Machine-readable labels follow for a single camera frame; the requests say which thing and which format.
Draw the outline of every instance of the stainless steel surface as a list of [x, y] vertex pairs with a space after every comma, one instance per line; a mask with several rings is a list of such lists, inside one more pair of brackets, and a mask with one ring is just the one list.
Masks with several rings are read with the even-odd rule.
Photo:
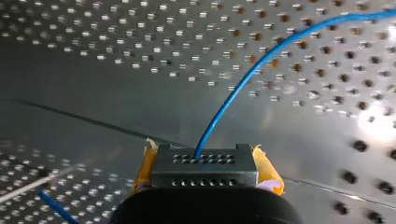
[[154, 187], [229, 188], [258, 183], [258, 172], [250, 145], [234, 149], [205, 149], [199, 160], [193, 148], [170, 149], [160, 145], [151, 171]]
[[75, 164], [73, 167], [69, 163], [53, 164], [55, 157], [39, 159], [45, 155], [36, 148], [7, 140], [1, 143], [0, 195], [35, 182], [43, 168], [43, 164], [37, 161], [52, 163], [51, 167], [57, 168], [51, 170], [54, 174], [64, 173], [65, 169], [68, 172], [59, 175], [55, 183], [1, 203], [0, 223], [64, 223], [38, 198], [39, 189], [44, 189], [64, 204], [65, 209], [81, 223], [108, 223], [112, 211], [129, 194], [132, 183], [119, 180], [114, 175], [109, 175], [107, 179], [108, 174], [92, 171], [90, 165]]
[[[193, 147], [238, 78], [281, 37], [341, 13], [394, 7], [394, 1], [8, 0], [1, 5], [3, 98]], [[312, 203], [318, 210], [306, 213], [308, 223], [329, 215], [328, 198], [346, 192], [369, 202], [360, 207], [386, 206], [383, 216], [394, 222], [395, 197], [378, 188], [382, 181], [396, 184], [390, 157], [396, 148], [394, 22], [342, 24], [290, 46], [241, 93], [207, 147], [261, 143], [287, 179], [333, 190], [318, 191], [327, 201], [315, 201], [319, 196], [310, 191], [306, 200], [296, 196], [301, 209]], [[34, 124], [23, 133], [39, 137], [26, 141], [49, 144], [46, 150], [60, 157], [78, 155], [79, 141], [64, 147], [63, 132], [41, 130], [40, 119], [29, 121], [29, 111], [19, 113], [9, 109], [1, 118], [14, 117], [22, 128], [24, 122]], [[55, 120], [51, 123], [58, 127]], [[11, 123], [1, 122], [4, 135], [21, 137], [17, 128], [8, 128]], [[86, 143], [101, 141], [105, 133]], [[357, 140], [365, 150], [353, 147]], [[128, 151], [141, 156], [141, 147]], [[347, 216], [348, 222], [363, 220], [361, 212]]]

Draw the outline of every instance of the hole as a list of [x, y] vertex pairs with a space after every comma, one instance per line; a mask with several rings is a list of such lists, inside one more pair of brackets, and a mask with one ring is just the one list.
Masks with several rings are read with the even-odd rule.
[[241, 7], [241, 6], [236, 6], [236, 7], [233, 7], [233, 11], [242, 15], [245, 13], [245, 8]]
[[389, 71], [380, 71], [380, 72], [378, 72], [378, 74], [381, 77], [389, 77], [390, 76], [390, 72]]
[[363, 102], [363, 101], [359, 102], [359, 103], [358, 103], [358, 108], [359, 108], [360, 110], [366, 110], [366, 109], [367, 109], [367, 103], [365, 103], [365, 102]]
[[338, 214], [345, 216], [349, 213], [349, 210], [347, 209], [347, 207], [343, 204], [343, 203], [336, 203], [334, 205], [334, 209], [335, 211], [338, 212]]
[[372, 44], [368, 41], [361, 41], [359, 42], [359, 46], [361, 46], [364, 49], [368, 49], [372, 46]]
[[181, 183], [181, 186], [187, 186], [187, 180], [186, 179], [182, 179], [180, 183]]
[[345, 44], [346, 43], [346, 39], [341, 37], [341, 36], [338, 36], [338, 37], [335, 38], [334, 42], [336, 44]]
[[390, 183], [388, 183], [388, 182], [386, 182], [386, 181], [381, 181], [381, 182], [378, 184], [378, 188], [379, 188], [382, 192], [384, 192], [384, 193], [386, 193], [386, 194], [388, 194], [388, 195], [393, 194], [393, 193], [395, 192], [395, 188], [394, 188]]
[[301, 65], [299, 63], [294, 63], [291, 67], [290, 70], [293, 72], [301, 72], [301, 70], [303, 70], [303, 68], [301, 67]]
[[224, 186], [225, 184], [226, 184], [225, 179], [221, 179], [221, 180], [219, 181], [219, 185], [220, 185], [220, 186]]
[[384, 109], [384, 116], [390, 116], [393, 114], [393, 109], [391, 107], [386, 107]]
[[314, 22], [311, 19], [308, 18], [302, 18], [301, 23], [306, 25], [306, 26], [311, 26]]
[[260, 33], [252, 34], [252, 35], [250, 35], [250, 38], [252, 38], [255, 41], [260, 41], [260, 40], [262, 40], [262, 34], [260, 34]]
[[326, 14], [327, 14], [326, 8], [321, 7], [321, 8], [317, 9], [317, 15], [318, 16], [323, 16], [323, 15], [326, 15]]
[[239, 30], [233, 29], [233, 30], [231, 30], [231, 35], [232, 35], [232, 36], [240, 36], [240, 35], [241, 35], [241, 32], [240, 32]]
[[267, 13], [262, 9], [258, 9], [258, 10], [256, 10], [256, 15], [257, 15], [257, 17], [262, 19], [262, 18], [265, 18], [265, 16], [267, 16]]
[[381, 60], [379, 59], [379, 57], [373, 56], [370, 57], [370, 63], [381, 63]]
[[318, 32], [314, 32], [314, 33], [312, 33], [310, 36], [311, 36], [311, 38], [313, 38], [313, 39], [321, 39], [321, 34], [318, 33]]
[[318, 69], [318, 70], [315, 72], [315, 74], [316, 74], [318, 77], [325, 77], [325, 71], [324, 71], [323, 69]]
[[332, 0], [332, 4], [335, 7], [341, 7], [344, 4], [344, 1], [343, 0]]
[[393, 149], [390, 153], [389, 156], [396, 161], [396, 149]]
[[367, 6], [367, 4], [359, 2], [356, 4], [356, 8], [360, 11], [366, 11], [367, 9], [369, 9], [369, 7]]
[[279, 66], [279, 60], [278, 59], [273, 59], [271, 62], [268, 63], [269, 66], [271, 67], [278, 67]]
[[296, 11], [302, 11], [303, 10], [303, 5], [302, 4], [294, 4], [293, 8]]
[[386, 39], [388, 39], [388, 34], [385, 33], [385, 32], [379, 32], [379, 33], [376, 34], [376, 37], [379, 40], [386, 40]]
[[197, 185], [198, 185], [198, 181], [197, 181], [196, 179], [192, 179], [191, 182], [190, 182], [190, 184], [191, 184], [192, 186], [197, 186]]
[[396, 48], [395, 47], [386, 47], [387, 53], [396, 53]]
[[374, 212], [374, 211], [370, 212], [367, 215], [367, 218], [370, 219], [375, 224], [382, 224], [385, 222], [384, 218], [382, 218], [382, 216], [380, 214], [378, 214], [377, 212]]
[[283, 37], [282, 36], [275, 36], [272, 38], [272, 42], [280, 44], [283, 41]]
[[353, 145], [353, 148], [355, 148], [356, 150], [358, 150], [359, 152], [364, 152], [367, 150], [367, 144], [361, 140], [356, 140]]
[[207, 180], [202, 179], [202, 180], [200, 181], [200, 184], [201, 184], [201, 186], [206, 186], [206, 185], [207, 185]]
[[346, 57], [347, 57], [348, 59], [353, 59], [353, 58], [355, 58], [355, 52], [353, 52], [353, 51], [347, 51], [347, 52], [346, 52]]
[[296, 44], [297, 44], [297, 46], [298, 46], [300, 49], [306, 49], [306, 48], [308, 48], [308, 44], [307, 44], [305, 41], [300, 41], [300, 42], [297, 42]]
[[234, 180], [234, 179], [229, 180], [228, 181], [228, 185], [235, 186], [236, 185], [236, 180]]
[[323, 83], [322, 84], [323, 90], [330, 91], [334, 89], [334, 85], [332, 83]]
[[324, 54], [330, 54], [332, 52], [332, 48], [330, 48], [329, 46], [325, 46], [325, 47], [321, 47], [320, 51]]
[[337, 30], [337, 28], [338, 27], [336, 25], [332, 25], [332, 26], [327, 27], [327, 29], [330, 30], [330, 31], [335, 31], [335, 30]]
[[352, 28], [350, 28], [350, 32], [351, 32], [353, 35], [361, 35], [362, 29], [359, 28], [359, 27], [352, 27]]
[[332, 101], [336, 104], [336, 105], [341, 105], [344, 103], [344, 97], [342, 96], [334, 96], [334, 98], [332, 99]]
[[388, 92], [396, 93], [396, 86], [395, 85], [389, 85], [388, 86]]
[[306, 93], [306, 98], [308, 98], [309, 100], [317, 100], [318, 98], [320, 98], [320, 94], [318, 91], [309, 91]]
[[359, 91], [354, 89], [354, 88], [350, 88], [346, 90], [347, 93], [351, 94], [351, 95], [357, 95], [359, 94]]
[[349, 75], [347, 75], [347, 74], [342, 74], [339, 78], [340, 78], [340, 80], [342, 82], [348, 82], [349, 81]]
[[363, 65], [354, 65], [354, 66], [353, 66], [353, 70], [354, 70], [355, 72], [364, 72], [365, 67], [364, 67]]
[[173, 179], [172, 180], [172, 186], [178, 186], [178, 180]]
[[363, 81], [363, 86], [365, 87], [373, 87], [374, 86], [374, 82], [370, 79], [366, 79]]
[[344, 171], [341, 177], [349, 184], [356, 184], [358, 182], [358, 177], [349, 171]]
[[209, 181], [209, 185], [210, 185], [210, 186], [216, 186], [217, 183], [218, 183], [218, 181], [216, 181], [215, 179], [211, 179], [211, 180]]
[[384, 99], [384, 96], [380, 93], [375, 93], [375, 94], [373, 94], [373, 99], [380, 101], [380, 100]]
[[287, 22], [290, 19], [289, 15], [286, 14], [286, 13], [279, 14], [278, 16], [279, 16], [279, 19], [280, 19], [281, 22]]

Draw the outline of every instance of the perforated metal sheet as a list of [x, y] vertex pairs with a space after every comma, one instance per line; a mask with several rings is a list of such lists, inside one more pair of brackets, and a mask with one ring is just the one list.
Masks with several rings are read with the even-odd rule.
[[[282, 37], [342, 13], [392, 7], [3, 1], [1, 94], [193, 146], [238, 78]], [[208, 147], [262, 143], [288, 179], [394, 207], [393, 190], [378, 189], [396, 184], [394, 22], [342, 24], [290, 46], [241, 93]], [[354, 148], [357, 140], [367, 148]]]

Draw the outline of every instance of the blue cable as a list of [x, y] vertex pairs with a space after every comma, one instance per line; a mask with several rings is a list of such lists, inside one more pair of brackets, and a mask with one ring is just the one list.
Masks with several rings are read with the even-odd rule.
[[53, 211], [57, 212], [64, 220], [68, 221], [71, 224], [79, 224], [66, 210], [63, 209], [63, 206], [58, 203], [56, 200], [52, 199], [48, 194], [46, 194], [43, 190], [38, 192], [38, 197], [46, 203]]
[[209, 125], [207, 126], [204, 134], [202, 135], [197, 148], [194, 152], [194, 158], [199, 159], [201, 156], [202, 150], [204, 149], [205, 143], [207, 142], [210, 134], [213, 133], [216, 125], [219, 123], [219, 120], [224, 115], [224, 112], [233, 103], [238, 93], [244, 89], [244, 87], [248, 84], [248, 82], [254, 77], [257, 70], [263, 67], [269, 60], [274, 58], [282, 49], [287, 47], [288, 45], [292, 44], [293, 42], [302, 39], [311, 33], [314, 33], [318, 30], [321, 30], [325, 27], [333, 26], [342, 22], [347, 21], [374, 21], [374, 20], [382, 20], [390, 17], [396, 16], [396, 9], [383, 11], [383, 12], [375, 12], [375, 13], [366, 13], [366, 14], [348, 14], [344, 16], [338, 16], [326, 21], [322, 21], [318, 24], [310, 26], [309, 28], [297, 32], [294, 35], [289, 36], [280, 44], [276, 45], [272, 49], [268, 51], [265, 55], [263, 55], [248, 71], [247, 73], [240, 79], [239, 83], [236, 85], [234, 90], [230, 93], [227, 99], [224, 101], [224, 104], [221, 106], [219, 111], [216, 113], [215, 117], [210, 121]]

